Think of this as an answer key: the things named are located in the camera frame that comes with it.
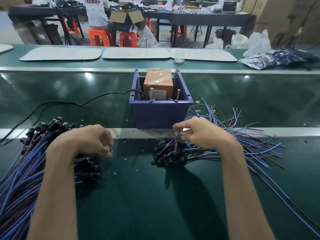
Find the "floor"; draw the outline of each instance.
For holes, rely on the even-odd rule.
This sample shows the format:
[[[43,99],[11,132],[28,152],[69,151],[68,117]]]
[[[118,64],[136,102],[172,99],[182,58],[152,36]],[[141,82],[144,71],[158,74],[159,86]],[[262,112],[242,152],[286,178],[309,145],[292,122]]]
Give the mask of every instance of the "floor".
[[[62,41],[64,43],[64,33],[62,30],[62,27],[59,22],[48,22],[48,23],[55,23],[58,24],[58,31],[60,33],[60,37],[62,38]],[[72,36],[75,37],[75,39],[78,41],[79,44],[81,45],[90,45],[90,40],[89,40],[89,23],[88,22],[81,22],[81,27],[83,30],[84,34],[84,39],[82,39],[81,36],[78,36],[75,33],[71,33]],[[187,39],[183,40],[180,37],[177,38],[176,42],[176,47],[181,47],[181,48],[202,48],[203,42],[205,39],[206,35],[206,26],[202,26],[201,32],[198,32],[198,37],[196,39],[196,42],[194,42],[194,33],[192,31],[193,26],[188,26],[187,27]],[[210,35],[209,42],[207,44],[212,43],[212,38],[214,36],[215,30],[223,28],[223,27],[213,27]],[[235,31],[239,31],[240,27],[229,27]],[[159,33],[159,46],[160,47],[170,47],[170,26],[160,26],[160,33]],[[10,18],[7,15],[6,11],[0,11],[0,44],[23,44],[21,38],[17,34],[17,32],[14,30],[12,26],[12,22]],[[117,34],[117,43],[119,44],[119,32]]]

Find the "label on box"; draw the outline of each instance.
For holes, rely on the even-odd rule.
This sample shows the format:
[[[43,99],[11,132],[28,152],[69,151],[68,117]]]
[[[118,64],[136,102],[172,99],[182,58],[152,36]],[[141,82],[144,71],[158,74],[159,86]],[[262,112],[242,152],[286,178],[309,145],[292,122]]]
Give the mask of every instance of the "label on box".
[[[167,91],[166,90],[153,90],[152,99],[166,100]]]

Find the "orange plastic stool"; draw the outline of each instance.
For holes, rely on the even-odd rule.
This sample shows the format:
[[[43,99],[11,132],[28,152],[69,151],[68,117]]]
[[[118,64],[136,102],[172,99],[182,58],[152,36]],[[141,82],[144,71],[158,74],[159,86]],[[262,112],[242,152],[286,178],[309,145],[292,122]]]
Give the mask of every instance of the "orange plastic stool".
[[[177,26],[177,36],[180,36],[181,35],[181,31],[180,31],[180,28],[179,28],[179,25]],[[183,26],[183,38],[186,40],[187,39],[187,25],[184,25]]]
[[[110,32],[105,29],[89,29],[89,36],[91,46],[115,46]]]
[[[67,22],[66,22],[66,17],[62,17],[62,20],[64,22],[64,25],[66,26],[66,30],[68,32],[72,32],[72,30],[68,27]],[[77,35],[81,35],[80,30],[78,29],[78,26],[74,20],[72,20],[74,31]]]
[[[120,47],[138,47],[136,34],[134,32],[120,32]]]

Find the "forearm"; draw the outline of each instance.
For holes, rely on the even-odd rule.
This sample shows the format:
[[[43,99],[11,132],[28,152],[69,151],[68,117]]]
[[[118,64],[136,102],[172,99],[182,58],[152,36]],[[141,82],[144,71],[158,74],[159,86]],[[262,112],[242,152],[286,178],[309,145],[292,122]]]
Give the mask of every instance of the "forearm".
[[[31,218],[27,240],[75,240],[77,210],[71,146],[47,151],[42,186]]]
[[[241,145],[221,153],[230,240],[275,240],[246,165]]]

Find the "person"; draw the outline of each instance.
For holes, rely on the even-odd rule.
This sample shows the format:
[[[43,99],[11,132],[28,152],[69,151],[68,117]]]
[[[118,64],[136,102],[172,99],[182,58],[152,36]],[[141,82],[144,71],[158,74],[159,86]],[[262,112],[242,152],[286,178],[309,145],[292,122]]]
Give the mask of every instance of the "person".
[[[117,32],[112,22],[109,21],[104,8],[111,12],[109,0],[83,0],[87,10],[88,21],[91,29],[105,29],[110,32],[113,43],[116,43]]]
[[[251,180],[242,145],[203,117],[175,124],[182,140],[221,155],[230,240],[275,240]],[[27,240],[78,238],[73,160],[78,153],[111,157],[110,131],[88,125],[58,136],[46,150],[45,173]]]
[[[182,5],[183,6],[188,6],[191,0],[182,0]],[[180,2],[181,0],[173,0],[172,2],[172,7],[174,7],[174,5],[180,6]],[[184,25],[180,24],[180,32],[183,35],[184,34]]]

